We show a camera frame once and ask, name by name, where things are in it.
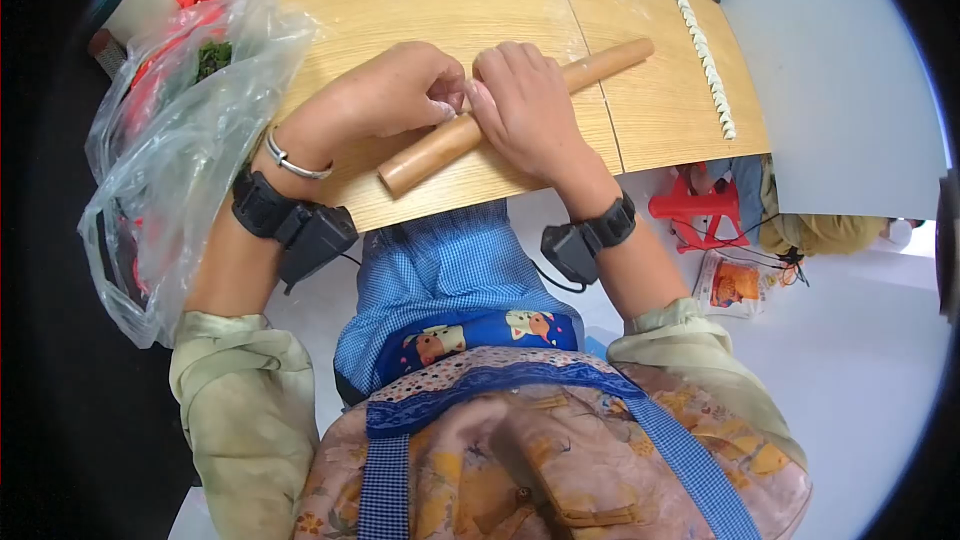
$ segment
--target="person's left hand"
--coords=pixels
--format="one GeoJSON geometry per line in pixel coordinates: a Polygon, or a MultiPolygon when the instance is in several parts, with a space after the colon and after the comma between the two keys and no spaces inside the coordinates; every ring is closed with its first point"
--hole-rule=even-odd
{"type": "Polygon", "coordinates": [[[463,102],[459,61],[431,43],[402,42],[308,98],[273,138],[295,165],[322,169],[343,143],[436,126],[453,119],[463,102]]]}

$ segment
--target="plastic bag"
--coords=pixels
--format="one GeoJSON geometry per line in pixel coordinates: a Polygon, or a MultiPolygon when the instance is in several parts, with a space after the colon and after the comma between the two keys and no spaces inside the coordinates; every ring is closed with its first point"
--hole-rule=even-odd
{"type": "Polygon", "coordinates": [[[87,138],[99,187],[78,233],[103,306],[137,346],[172,345],[210,225],[314,31],[279,0],[209,0],[130,41],[87,138]],[[197,81],[210,42],[229,42],[230,62],[197,81]]]}
{"type": "Polygon", "coordinates": [[[763,313],[767,293],[776,283],[751,262],[726,258],[713,250],[703,255],[694,297],[705,315],[752,318],[763,313]]]}

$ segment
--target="green vegetables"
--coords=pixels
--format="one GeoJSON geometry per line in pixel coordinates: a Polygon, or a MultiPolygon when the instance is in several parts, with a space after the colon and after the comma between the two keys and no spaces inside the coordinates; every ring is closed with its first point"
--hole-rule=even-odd
{"type": "Polygon", "coordinates": [[[208,41],[199,48],[199,69],[197,71],[197,81],[212,76],[215,72],[222,70],[231,64],[231,56],[234,48],[230,42],[208,41]]]}

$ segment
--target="blue lace trim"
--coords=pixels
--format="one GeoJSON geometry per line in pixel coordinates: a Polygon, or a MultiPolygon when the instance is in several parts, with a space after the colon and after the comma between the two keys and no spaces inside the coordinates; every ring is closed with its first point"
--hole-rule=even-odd
{"type": "Polygon", "coordinates": [[[532,384],[551,384],[602,390],[627,399],[645,399],[647,393],[618,373],[599,371],[587,363],[558,367],[542,362],[518,362],[503,367],[468,370],[447,389],[423,392],[402,401],[371,400],[366,405],[366,436],[370,439],[414,435],[450,407],[477,394],[532,384]]]}

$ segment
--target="apron strap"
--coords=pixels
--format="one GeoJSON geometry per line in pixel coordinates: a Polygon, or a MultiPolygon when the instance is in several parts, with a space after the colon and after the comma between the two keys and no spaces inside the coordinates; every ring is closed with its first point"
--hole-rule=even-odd
{"type": "MultiPolygon", "coordinates": [[[[762,540],[737,490],[693,434],[647,397],[623,402],[716,540],[762,540]]],[[[406,540],[409,536],[409,445],[410,434],[369,440],[360,489],[358,540],[406,540]]]]}
{"type": "Polygon", "coordinates": [[[677,476],[717,540],[761,540],[754,518],[707,449],[649,398],[623,401],[677,476]]]}
{"type": "Polygon", "coordinates": [[[406,540],[410,534],[409,449],[408,433],[369,441],[360,487],[358,540],[406,540]]]}

